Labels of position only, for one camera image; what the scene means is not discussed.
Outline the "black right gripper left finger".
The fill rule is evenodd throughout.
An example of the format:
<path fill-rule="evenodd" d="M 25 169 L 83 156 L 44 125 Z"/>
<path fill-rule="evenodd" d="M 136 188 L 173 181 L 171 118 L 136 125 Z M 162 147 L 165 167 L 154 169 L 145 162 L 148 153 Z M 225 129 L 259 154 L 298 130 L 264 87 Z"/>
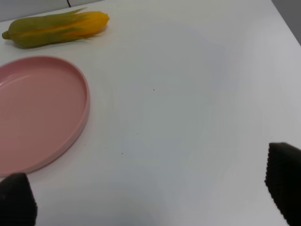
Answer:
<path fill-rule="evenodd" d="M 38 206 L 25 173 L 14 173 L 0 182 L 0 224 L 34 226 Z"/>

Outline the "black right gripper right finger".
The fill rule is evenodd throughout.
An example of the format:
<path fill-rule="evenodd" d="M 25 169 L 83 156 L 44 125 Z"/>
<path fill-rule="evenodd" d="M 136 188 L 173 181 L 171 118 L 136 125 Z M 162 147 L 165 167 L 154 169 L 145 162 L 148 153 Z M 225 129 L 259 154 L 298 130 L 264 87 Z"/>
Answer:
<path fill-rule="evenodd" d="M 301 224 L 301 150 L 269 143 L 265 185 L 287 224 Z"/>

